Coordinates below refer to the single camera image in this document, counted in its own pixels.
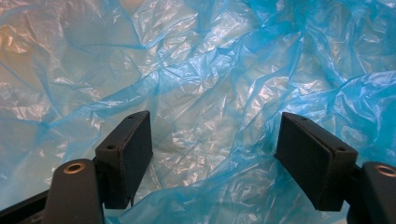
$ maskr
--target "screw hole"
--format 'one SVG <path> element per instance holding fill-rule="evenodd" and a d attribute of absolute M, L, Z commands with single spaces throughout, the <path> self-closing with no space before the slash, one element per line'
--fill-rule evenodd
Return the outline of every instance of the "screw hole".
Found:
<path fill-rule="evenodd" d="M 390 176 L 390 177 L 396 177 L 396 171 L 393 170 L 392 168 L 388 167 L 388 166 L 378 165 L 375 168 L 381 175 L 387 175 L 387 176 Z"/>
<path fill-rule="evenodd" d="M 77 163 L 70 164 L 66 168 L 64 168 L 64 172 L 68 175 L 72 175 L 72 174 L 82 171 L 84 168 L 85 168 L 84 163 L 77 162 Z"/>
<path fill-rule="evenodd" d="M 116 148 L 117 146 L 116 145 L 108 145 L 107 146 L 107 149 L 114 149 L 114 148 Z"/>
<path fill-rule="evenodd" d="M 347 151 L 344 147 L 336 147 L 338 151 Z"/>

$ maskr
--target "crumpled plastic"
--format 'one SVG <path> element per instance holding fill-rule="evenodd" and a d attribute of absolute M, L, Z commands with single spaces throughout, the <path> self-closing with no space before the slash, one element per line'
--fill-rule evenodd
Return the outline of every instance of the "crumpled plastic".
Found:
<path fill-rule="evenodd" d="M 396 165 L 396 5 L 0 2 L 0 209 L 151 112 L 135 205 L 107 223 L 339 223 L 273 157 L 282 111 Z"/>

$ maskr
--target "black plastic bracket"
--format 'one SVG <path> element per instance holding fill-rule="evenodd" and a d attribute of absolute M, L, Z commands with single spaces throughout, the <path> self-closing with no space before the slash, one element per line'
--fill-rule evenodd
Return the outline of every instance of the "black plastic bracket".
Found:
<path fill-rule="evenodd" d="M 396 168 L 355 164 L 358 152 L 314 121 L 283 113 L 275 157 L 320 211 L 350 204 L 348 223 L 396 223 Z"/>
<path fill-rule="evenodd" d="M 0 223 L 103 223 L 102 203 L 133 204 L 153 155 L 149 112 L 126 117 L 95 154 L 58 167 L 48 191 L 1 211 Z"/>
<path fill-rule="evenodd" d="M 123 209 L 134 195 L 152 157 L 149 112 L 126 117 L 95 150 L 98 172 L 105 176 L 108 191 L 105 207 Z"/>

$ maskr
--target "plastic wrap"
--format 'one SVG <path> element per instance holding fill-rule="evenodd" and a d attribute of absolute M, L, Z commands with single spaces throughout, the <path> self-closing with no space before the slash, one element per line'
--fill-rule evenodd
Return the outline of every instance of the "plastic wrap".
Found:
<path fill-rule="evenodd" d="M 282 111 L 396 165 L 391 1 L 0 2 L 0 209 L 128 114 L 154 157 L 107 223 L 334 223 L 273 158 Z"/>

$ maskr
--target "black clamp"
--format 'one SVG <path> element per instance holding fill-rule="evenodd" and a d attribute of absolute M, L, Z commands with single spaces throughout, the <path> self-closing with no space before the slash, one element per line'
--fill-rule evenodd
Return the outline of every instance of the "black clamp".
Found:
<path fill-rule="evenodd" d="M 396 168 L 360 168 L 358 152 L 314 121 L 283 113 L 275 157 L 316 209 L 340 211 L 346 200 L 348 223 L 396 223 Z"/>
<path fill-rule="evenodd" d="M 0 212 L 0 223 L 104 223 L 109 209 L 134 204 L 134 195 L 152 157 L 149 112 L 126 117 L 90 160 L 58 167 L 50 190 Z"/>

